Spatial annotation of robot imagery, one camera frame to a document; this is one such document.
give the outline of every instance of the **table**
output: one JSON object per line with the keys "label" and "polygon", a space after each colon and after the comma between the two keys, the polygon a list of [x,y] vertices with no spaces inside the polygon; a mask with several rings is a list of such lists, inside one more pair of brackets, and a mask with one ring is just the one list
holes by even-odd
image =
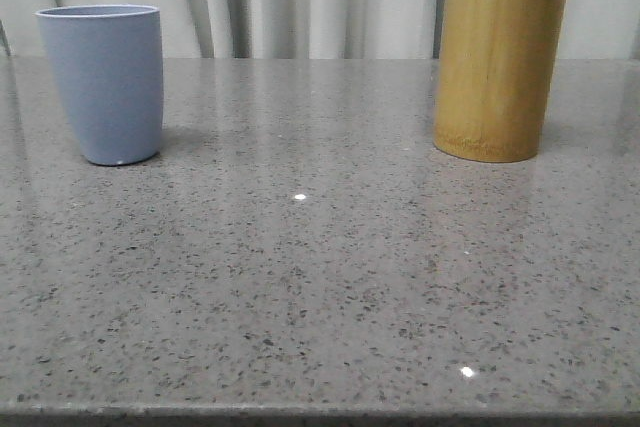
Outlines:
{"label": "table", "polygon": [[437,65],[167,60],[108,168],[0,59],[0,424],[640,425],[640,62],[514,164],[433,147]]}

